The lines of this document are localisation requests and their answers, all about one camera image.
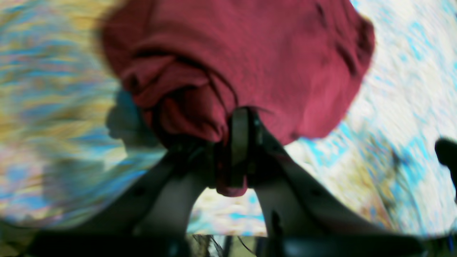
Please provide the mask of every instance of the black cable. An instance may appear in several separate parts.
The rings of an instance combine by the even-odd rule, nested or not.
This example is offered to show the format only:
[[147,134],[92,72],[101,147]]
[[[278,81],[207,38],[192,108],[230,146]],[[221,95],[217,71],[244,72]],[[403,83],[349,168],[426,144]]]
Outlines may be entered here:
[[246,250],[248,250],[250,253],[252,253],[254,256],[256,256],[255,253],[254,253],[251,249],[249,249],[249,247],[247,247],[247,246],[243,243],[243,240],[241,240],[241,237],[240,237],[240,236],[238,236],[238,240],[239,240],[239,242],[246,248]]

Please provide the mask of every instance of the patterned fabric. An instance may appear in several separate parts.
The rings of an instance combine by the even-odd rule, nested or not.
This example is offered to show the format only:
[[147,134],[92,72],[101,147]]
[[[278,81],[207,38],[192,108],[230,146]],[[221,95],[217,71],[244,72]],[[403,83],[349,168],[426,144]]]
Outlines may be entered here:
[[[457,138],[453,0],[353,0],[375,24],[372,69],[347,118],[325,139],[287,146],[297,163],[372,222],[431,236],[457,217],[433,151]],[[0,216],[68,226],[109,204],[165,150],[144,129],[96,44],[117,0],[2,0]],[[253,191],[207,190],[188,231],[265,235]]]

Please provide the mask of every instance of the red fabric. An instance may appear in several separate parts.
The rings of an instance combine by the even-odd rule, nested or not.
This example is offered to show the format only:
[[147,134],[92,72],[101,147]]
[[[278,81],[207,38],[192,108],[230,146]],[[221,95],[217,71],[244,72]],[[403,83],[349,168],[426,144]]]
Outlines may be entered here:
[[[227,138],[237,107],[255,107],[284,145],[328,135],[374,45],[349,0],[130,0],[102,29],[108,62],[146,122],[158,115],[165,132],[210,141]],[[245,192],[223,185],[227,196]]]

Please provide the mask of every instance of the dark object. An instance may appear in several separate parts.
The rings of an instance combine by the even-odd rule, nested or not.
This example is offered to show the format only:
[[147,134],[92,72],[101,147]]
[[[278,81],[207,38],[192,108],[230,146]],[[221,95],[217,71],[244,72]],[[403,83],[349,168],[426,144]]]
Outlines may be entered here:
[[457,144],[448,139],[439,139],[435,143],[435,152],[438,157],[438,161],[449,168],[452,183],[454,184],[454,187],[457,188]]
[[[265,257],[423,256],[422,244],[379,228],[336,200],[287,155],[255,112],[235,111],[231,153],[255,189],[265,217]],[[66,231],[43,231],[28,253],[54,256],[188,256],[184,243],[192,206],[211,184],[218,144],[175,138],[161,162],[117,201],[88,222]]]

